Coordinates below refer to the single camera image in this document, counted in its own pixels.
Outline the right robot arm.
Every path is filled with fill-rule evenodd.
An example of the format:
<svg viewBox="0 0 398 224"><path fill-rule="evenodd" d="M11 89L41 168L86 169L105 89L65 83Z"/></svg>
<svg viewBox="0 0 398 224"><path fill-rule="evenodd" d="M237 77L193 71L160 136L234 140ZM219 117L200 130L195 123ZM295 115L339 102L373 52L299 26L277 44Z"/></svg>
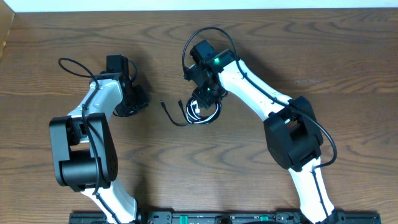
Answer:
<svg viewBox="0 0 398 224"><path fill-rule="evenodd" d="M247 104L263 122L268 151L283 169L289 171L300 200L300 210L311 223L329 223L335 209L328 198L322 173L322 129L310 102L300 96L284 95L252 73L231 50L217 52L203 40L193 46L195 62L185 78L197 88L190 111L220 106L232 93Z"/></svg>

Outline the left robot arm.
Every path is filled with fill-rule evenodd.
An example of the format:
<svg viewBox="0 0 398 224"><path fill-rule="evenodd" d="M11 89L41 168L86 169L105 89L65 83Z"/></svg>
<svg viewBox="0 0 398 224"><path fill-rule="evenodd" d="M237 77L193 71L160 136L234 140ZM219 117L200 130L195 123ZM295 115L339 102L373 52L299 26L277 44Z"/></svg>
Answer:
<svg viewBox="0 0 398 224"><path fill-rule="evenodd" d="M70 223L147 222L117 177L118 157L108 124L112 116L129 117L149 104L142 87L134 84L136 77L129 74L130 65L125 56L107 56L104 71L88 72L89 90L81 103L49 123L56 181L89 197L101 210L73 212Z"/></svg>

